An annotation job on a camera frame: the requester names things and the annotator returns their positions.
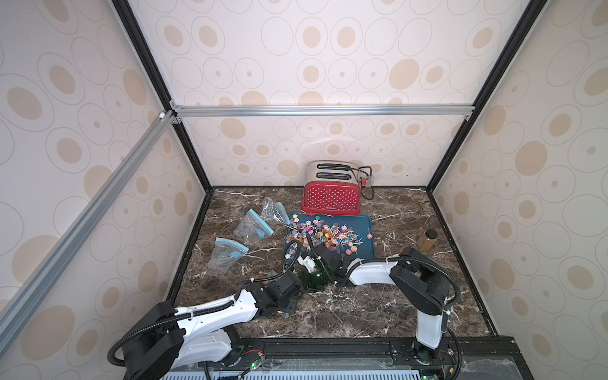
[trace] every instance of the metal rail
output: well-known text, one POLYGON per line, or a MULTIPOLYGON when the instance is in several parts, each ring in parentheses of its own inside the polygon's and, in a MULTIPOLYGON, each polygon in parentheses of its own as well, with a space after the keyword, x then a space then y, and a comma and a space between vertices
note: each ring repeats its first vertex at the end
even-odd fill
POLYGON ((162 133, 176 122, 173 111, 165 111, 163 118, 157 118, 148 131, 138 141, 129 155, 116 168, 103 188, 93 197, 84 211, 72 223, 55 245, 43 264, 14 296, 6 313, 0 319, 0 358, 9 349, 19 332, 34 314, 45 296, 57 282, 68 264, 93 232, 97 223, 112 206, 127 182, 142 164, 148 153, 161 138, 162 133))
POLYGON ((178 117, 471 115, 470 104, 343 106, 175 106, 178 117))

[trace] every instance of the plastic bag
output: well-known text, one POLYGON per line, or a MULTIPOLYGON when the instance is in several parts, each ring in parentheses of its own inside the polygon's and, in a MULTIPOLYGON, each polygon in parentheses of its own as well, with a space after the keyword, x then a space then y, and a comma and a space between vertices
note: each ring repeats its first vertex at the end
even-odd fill
POLYGON ((260 213, 262 219, 271 224, 291 225, 285 206, 281 202, 274 202, 272 198, 265 197, 260 213))
POLYGON ((213 248, 211 260, 207 267, 226 273, 228 268, 238 259, 245 256, 248 251, 249 248, 237 241, 215 238, 215 247, 213 248))
POLYGON ((273 233, 274 230, 270 228, 268 223, 263 221, 252 209, 247 211, 237 229, 234 230, 234 234, 243 238, 247 246, 256 244, 273 233))

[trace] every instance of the toaster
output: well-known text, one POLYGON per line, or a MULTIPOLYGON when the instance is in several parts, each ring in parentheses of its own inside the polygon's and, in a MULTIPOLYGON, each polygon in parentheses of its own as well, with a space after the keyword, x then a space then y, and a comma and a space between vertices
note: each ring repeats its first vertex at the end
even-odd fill
POLYGON ((326 215, 357 215, 361 212, 361 186, 365 178, 348 162, 315 161, 306 168, 302 211, 326 215))

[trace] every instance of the dark marble surface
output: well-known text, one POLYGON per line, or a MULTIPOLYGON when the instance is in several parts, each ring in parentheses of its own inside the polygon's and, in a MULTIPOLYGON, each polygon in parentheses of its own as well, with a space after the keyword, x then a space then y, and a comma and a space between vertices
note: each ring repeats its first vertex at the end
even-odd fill
MULTIPOLYGON (((265 196, 282 202, 287 211, 300 208, 300 188, 217 189, 202 225, 182 281, 175 306, 189 306, 231 295, 244 279, 280 272, 285 230, 275 225, 273 236, 250 247, 228 273, 207 269, 216 237, 242 242, 233 234, 243 215, 261 210, 265 196)), ((422 190, 379 188, 373 200, 361 199, 361 211, 372 220, 376 257, 401 253, 415 247, 428 228, 439 236, 427 256, 457 279, 463 300, 456 305, 451 327, 459 336, 485 336, 488 327, 479 313, 469 286, 458 266, 437 216, 422 190)), ((354 288, 327 286, 323 292, 305 294, 297 312, 288 319, 280 315, 260 318, 237 326, 242 337, 400 337, 415 336, 416 311, 396 286, 364 285, 354 288)))

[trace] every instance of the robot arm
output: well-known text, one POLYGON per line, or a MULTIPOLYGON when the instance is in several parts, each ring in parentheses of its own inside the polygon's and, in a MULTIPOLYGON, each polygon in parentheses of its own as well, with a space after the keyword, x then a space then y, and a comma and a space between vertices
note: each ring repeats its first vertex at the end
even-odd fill
POLYGON ((460 296, 455 281, 443 268, 411 248, 401 255, 375 260, 341 261, 325 247, 315 247, 312 253, 314 258, 304 258, 307 271, 300 277, 290 270, 293 260, 266 285, 253 279, 241 285, 238 297, 188 308, 173 309, 168 302, 156 305, 122 339, 133 335, 121 344, 124 364, 112 359, 116 350, 108 353, 108 360, 125 365, 129 380, 159 379, 171 368, 195 362, 233 364, 240 357, 240 339, 230 333, 228 326, 277 311, 288 317, 295 312, 302 291, 323 288, 328 282, 337 286, 382 283, 399 287, 418 310, 416 357, 424 364, 437 357, 449 308, 460 296), (446 302, 451 283, 456 295, 446 302), (154 324, 162 326, 150 329, 154 324), (141 329, 147 330, 136 334, 141 329))

